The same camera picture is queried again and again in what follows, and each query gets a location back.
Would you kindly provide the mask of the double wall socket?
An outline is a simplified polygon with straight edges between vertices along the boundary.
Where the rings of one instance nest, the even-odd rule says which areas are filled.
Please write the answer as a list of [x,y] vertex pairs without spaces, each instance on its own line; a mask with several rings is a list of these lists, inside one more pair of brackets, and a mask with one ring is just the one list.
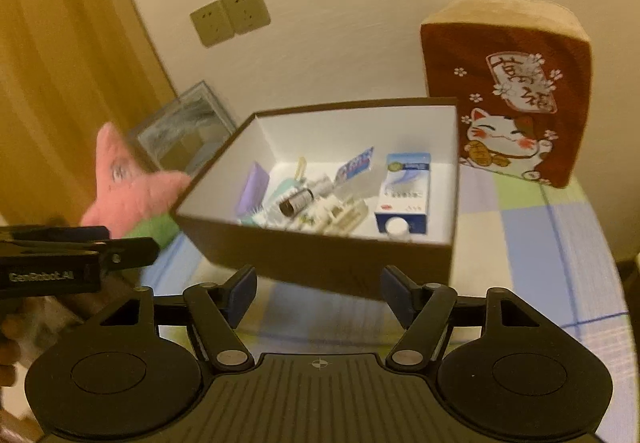
[[221,3],[236,34],[254,31],[271,22],[264,0],[221,0]]
[[211,47],[234,37],[227,12],[220,1],[211,2],[190,13],[193,27],[201,44]]

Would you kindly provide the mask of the teal white tube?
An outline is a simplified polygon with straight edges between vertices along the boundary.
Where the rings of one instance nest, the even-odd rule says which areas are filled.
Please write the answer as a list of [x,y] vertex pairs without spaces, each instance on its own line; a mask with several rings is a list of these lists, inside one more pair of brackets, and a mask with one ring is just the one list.
[[279,204],[285,197],[291,195],[292,192],[296,192],[296,190],[299,190],[300,185],[302,185],[302,183],[295,180],[295,178],[293,177],[285,178],[277,185],[271,195],[265,200],[264,208],[268,209],[272,206],[275,206],[276,204]]

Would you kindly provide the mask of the brown cardboard box white inside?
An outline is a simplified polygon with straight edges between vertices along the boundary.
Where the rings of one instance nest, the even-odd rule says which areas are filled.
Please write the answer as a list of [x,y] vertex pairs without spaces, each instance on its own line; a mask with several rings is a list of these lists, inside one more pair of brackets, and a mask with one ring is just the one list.
[[221,267],[366,298],[384,267],[449,279],[458,200],[458,113],[446,98],[252,114],[171,214]]

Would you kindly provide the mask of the purple card packet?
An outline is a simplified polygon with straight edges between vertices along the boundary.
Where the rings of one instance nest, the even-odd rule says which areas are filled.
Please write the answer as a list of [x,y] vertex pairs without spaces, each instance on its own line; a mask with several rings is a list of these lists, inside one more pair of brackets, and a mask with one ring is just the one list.
[[238,218],[251,215],[262,207],[262,200],[264,200],[269,182],[269,173],[258,162],[254,162],[235,206],[235,214]]

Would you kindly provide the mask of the blue white tissue pack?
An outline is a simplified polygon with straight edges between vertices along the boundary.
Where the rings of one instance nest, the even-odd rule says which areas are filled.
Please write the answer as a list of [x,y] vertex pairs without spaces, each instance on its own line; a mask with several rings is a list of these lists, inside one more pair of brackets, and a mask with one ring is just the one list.
[[373,154],[374,147],[370,147],[363,152],[360,152],[360,154],[358,154],[354,158],[345,162],[343,166],[340,166],[335,173],[334,185],[341,186],[352,180],[359,174],[370,170]]

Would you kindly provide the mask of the blue white medicine box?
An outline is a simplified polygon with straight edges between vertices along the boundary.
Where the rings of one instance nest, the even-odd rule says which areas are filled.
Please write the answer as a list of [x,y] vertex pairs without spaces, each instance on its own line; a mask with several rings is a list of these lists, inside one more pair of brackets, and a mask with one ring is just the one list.
[[428,152],[395,152],[386,156],[386,174],[374,210],[378,231],[388,233],[387,223],[401,218],[411,235],[427,233],[431,192],[431,155]]

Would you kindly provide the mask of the pink starfish plush toy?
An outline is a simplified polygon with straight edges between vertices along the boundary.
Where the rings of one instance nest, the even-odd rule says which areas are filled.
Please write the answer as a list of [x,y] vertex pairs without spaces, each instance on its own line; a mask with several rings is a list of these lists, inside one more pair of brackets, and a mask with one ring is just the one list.
[[122,238],[140,223],[167,213],[191,184],[181,171],[146,172],[112,122],[96,136],[96,198],[81,226],[104,226]]

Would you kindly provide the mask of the red lucky cat cushion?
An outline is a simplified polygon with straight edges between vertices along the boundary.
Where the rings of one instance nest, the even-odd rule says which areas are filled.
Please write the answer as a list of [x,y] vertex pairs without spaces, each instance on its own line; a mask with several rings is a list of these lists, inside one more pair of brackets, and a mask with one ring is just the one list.
[[420,28],[432,97],[453,97],[459,156],[472,168],[556,188],[584,137],[591,42],[577,16],[546,0],[457,0]]

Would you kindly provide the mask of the double wall socket left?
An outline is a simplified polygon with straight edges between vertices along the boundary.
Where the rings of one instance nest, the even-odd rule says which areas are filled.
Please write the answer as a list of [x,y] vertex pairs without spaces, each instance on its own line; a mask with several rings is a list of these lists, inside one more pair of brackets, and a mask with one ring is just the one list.
[[201,44],[211,47],[234,37],[227,12],[220,1],[211,2],[190,13],[193,27]]

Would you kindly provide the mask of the double wall socket right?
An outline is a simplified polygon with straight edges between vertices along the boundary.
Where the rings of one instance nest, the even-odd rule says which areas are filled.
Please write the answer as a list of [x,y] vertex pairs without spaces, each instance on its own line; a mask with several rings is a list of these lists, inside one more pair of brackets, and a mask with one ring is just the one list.
[[221,0],[221,3],[236,34],[254,31],[271,22],[264,0]]

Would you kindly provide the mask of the brown small bottle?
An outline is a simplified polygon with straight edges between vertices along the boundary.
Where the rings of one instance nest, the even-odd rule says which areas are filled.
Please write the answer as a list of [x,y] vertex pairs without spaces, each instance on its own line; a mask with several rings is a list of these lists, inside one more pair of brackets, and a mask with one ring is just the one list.
[[294,218],[314,201],[314,193],[310,188],[301,188],[295,194],[279,203],[280,212],[285,218]]

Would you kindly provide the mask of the white ointment box green bird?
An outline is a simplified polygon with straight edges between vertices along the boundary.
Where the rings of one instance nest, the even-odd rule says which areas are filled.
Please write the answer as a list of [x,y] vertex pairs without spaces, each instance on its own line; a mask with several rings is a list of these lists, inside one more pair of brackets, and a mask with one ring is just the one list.
[[[322,176],[322,177],[318,178],[318,180],[309,183],[304,188],[310,188],[312,190],[312,192],[314,193],[314,201],[311,203],[311,204],[313,204],[319,198],[326,197],[327,195],[331,194],[331,192],[334,189],[334,187],[335,187],[335,185],[334,185],[334,181],[332,180],[332,178],[329,178],[328,176],[325,175],[325,176]],[[300,211],[299,214],[296,214],[295,218],[297,218],[308,207],[306,207],[303,211]]]

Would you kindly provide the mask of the glass picture frame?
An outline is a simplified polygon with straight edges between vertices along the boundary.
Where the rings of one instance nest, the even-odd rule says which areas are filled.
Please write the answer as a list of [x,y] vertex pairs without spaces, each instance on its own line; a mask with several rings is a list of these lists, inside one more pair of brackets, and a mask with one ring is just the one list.
[[127,140],[157,170],[195,175],[235,130],[227,109],[201,81],[132,129]]

